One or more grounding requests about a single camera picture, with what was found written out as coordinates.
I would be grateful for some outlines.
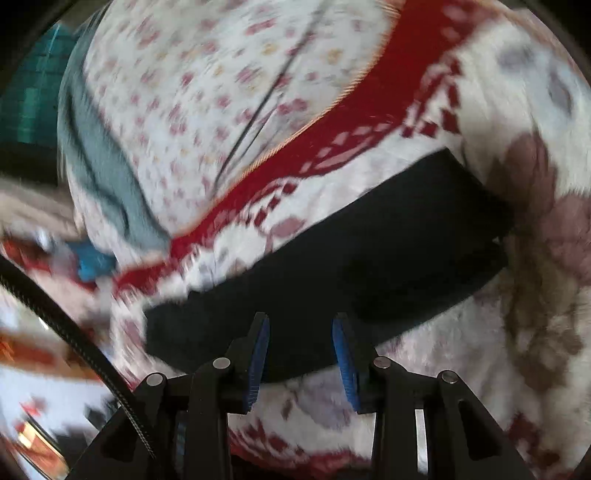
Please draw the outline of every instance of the metal pin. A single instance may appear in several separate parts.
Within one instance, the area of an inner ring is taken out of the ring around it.
[[[224,370],[225,368],[228,368],[231,364],[231,361],[229,358],[226,358],[225,356],[221,356],[220,358],[216,358],[213,361],[213,367],[217,368],[218,370]]]
[[[160,385],[162,383],[162,380],[164,380],[164,377],[162,376],[162,374],[151,374],[146,379],[146,383],[150,387],[155,387],[156,385]]]
[[[441,379],[445,383],[454,384],[460,380],[460,377],[457,376],[457,373],[452,372],[451,370],[444,370],[441,372]]]
[[[378,368],[388,368],[392,361],[387,356],[377,356],[374,358],[374,365]]]

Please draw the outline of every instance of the teal fabric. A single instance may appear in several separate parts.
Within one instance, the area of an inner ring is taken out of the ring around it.
[[[170,236],[154,218],[123,151],[99,118],[86,87],[84,60],[106,7],[77,32],[78,42],[61,81],[57,141],[78,185],[129,244],[165,250]]]
[[[84,282],[95,281],[103,275],[111,275],[117,267],[113,255],[99,252],[88,240],[82,242],[66,242],[78,259],[78,278]]]

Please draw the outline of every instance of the blue object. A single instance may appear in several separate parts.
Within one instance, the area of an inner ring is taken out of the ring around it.
[[[117,266],[113,255],[99,252],[89,240],[68,242],[66,244],[78,257],[78,277],[83,282],[90,282],[97,277],[110,275]]]
[[[262,371],[267,357],[267,347],[269,346],[270,334],[269,318],[265,317],[259,330],[256,344],[252,351],[251,363],[248,366],[248,393],[245,398],[245,410],[250,411],[256,398],[258,397],[259,387],[261,386]]]
[[[361,407],[358,393],[359,381],[357,372],[353,366],[353,360],[349,352],[341,319],[335,318],[333,320],[332,336],[333,346],[335,347],[336,358],[339,364],[340,377],[343,381],[347,400],[349,400],[353,409],[358,411]]]

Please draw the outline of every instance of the black cable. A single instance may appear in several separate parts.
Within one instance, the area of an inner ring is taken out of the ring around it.
[[[150,456],[165,477],[171,477],[166,456],[156,440],[150,421],[115,367],[78,325],[32,279],[0,255],[0,284],[31,309],[62,340],[72,347],[119,401]]]

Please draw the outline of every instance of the gray fabric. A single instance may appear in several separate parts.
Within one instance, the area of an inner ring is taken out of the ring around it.
[[[76,181],[100,204],[103,214],[128,243],[167,249],[170,236],[154,218],[131,166],[99,118],[86,87],[84,60],[106,10],[78,31],[58,102],[57,140]]]

